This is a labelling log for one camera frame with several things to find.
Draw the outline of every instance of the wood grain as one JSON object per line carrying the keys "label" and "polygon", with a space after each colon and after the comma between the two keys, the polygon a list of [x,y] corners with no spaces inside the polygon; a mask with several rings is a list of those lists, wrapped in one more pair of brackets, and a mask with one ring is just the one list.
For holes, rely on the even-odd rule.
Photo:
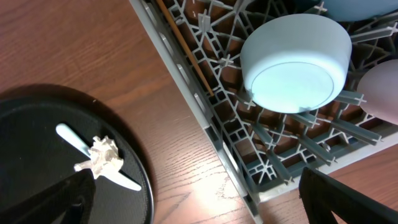
{"label": "wood grain", "polygon": [[[127,0],[0,0],[0,96],[63,92],[121,118],[152,177],[155,223],[252,223]],[[398,209],[398,147],[332,174]],[[267,223],[306,223],[297,191],[261,204]]]}

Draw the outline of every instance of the wooden chopstick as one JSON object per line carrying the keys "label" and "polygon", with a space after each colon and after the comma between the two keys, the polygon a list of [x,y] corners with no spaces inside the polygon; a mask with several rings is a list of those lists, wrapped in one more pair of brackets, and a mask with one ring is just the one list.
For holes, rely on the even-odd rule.
{"label": "wooden chopstick", "polygon": [[187,56],[188,56],[189,60],[191,61],[193,67],[194,67],[195,70],[197,71],[197,73],[198,73],[200,79],[202,80],[203,84],[205,84],[205,87],[206,87],[207,91],[209,91],[209,93],[210,93],[211,96],[214,96],[213,90],[210,88],[209,83],[207,82],[207,80],[206,80],[204,74],[201,72],[200,67],[199,67],[197,61],[195,60],[195,58],[194,58],[194,56],[193,56],[191,50],[189,49],[189,47],[188,47],[186,41],[184,40],[184,38],[183,38],[183,36],[182,36],[180,30],[178,29],[178,27],[177,27],[176,23],[174,22],[172,16],[170,15],[169,10],[167,10],[167,8],[166,8],[166,6],[165,6],[163,0],[156,0],[156,1],[157,1],[158,5],[159,5],[159,7],[160,7],[160,10],[162,11],[162,13],[164,14],[164,16],[166,17],[167,22],[168,22],[168,23],[170,24],[170,26],[172,27],[172,30],[173,30],[175,36],[177,37],[177,39],[178,39],[178,41],[180,42],[182,48],[184,49],[185,53],[187,54]]}

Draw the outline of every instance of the brown wooden surface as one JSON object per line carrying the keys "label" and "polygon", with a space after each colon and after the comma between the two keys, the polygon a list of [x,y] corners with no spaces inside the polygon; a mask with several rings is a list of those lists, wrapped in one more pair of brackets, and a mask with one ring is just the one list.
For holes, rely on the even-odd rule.
{"label": "brown wooden surface", "polygon": [[[53,84],[111,108],[147,158],[156,223],[252,223],[127,0],[0,0],[0,6],[2,97]],[[398,209],[397,167],[396,146],[332,177]],[[307,222],[296,190],[261,204],[261,213],[266,223]]]}

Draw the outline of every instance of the gray dish rack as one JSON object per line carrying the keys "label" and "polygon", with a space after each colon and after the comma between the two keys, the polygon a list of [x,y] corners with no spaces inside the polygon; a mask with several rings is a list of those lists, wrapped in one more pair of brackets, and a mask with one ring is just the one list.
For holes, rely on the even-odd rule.
{"label": "gray dish rack", "polygon": [[256,106],[243,88],[240,48],[261,24],[305,12],[280,0],[167,0],[214,96],[205,90],[155,1],[130,0],[190,109],[256,223],[258,204],[296,189],[304,166],[330,173],[398,143],[398,127],[365,113],[360,78],[396,55],[398,12],[344,23],[353,42],[347,82],[318,110],[280,114]]}

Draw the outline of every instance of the crumpled tissue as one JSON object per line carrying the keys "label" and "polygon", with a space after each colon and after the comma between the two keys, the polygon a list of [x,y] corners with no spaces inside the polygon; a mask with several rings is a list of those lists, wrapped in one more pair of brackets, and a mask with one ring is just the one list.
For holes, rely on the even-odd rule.
{"label": "crumpled tissue", "polygon": [[123,166],[123,159],[119,158],[118,147],[114,141],[107,136],[103,139],[95,136],[93,139],[93,147],[88,150],[90,160],[75,164],[75,171],[91,169],[94,179],[101,175],[119,172]]}

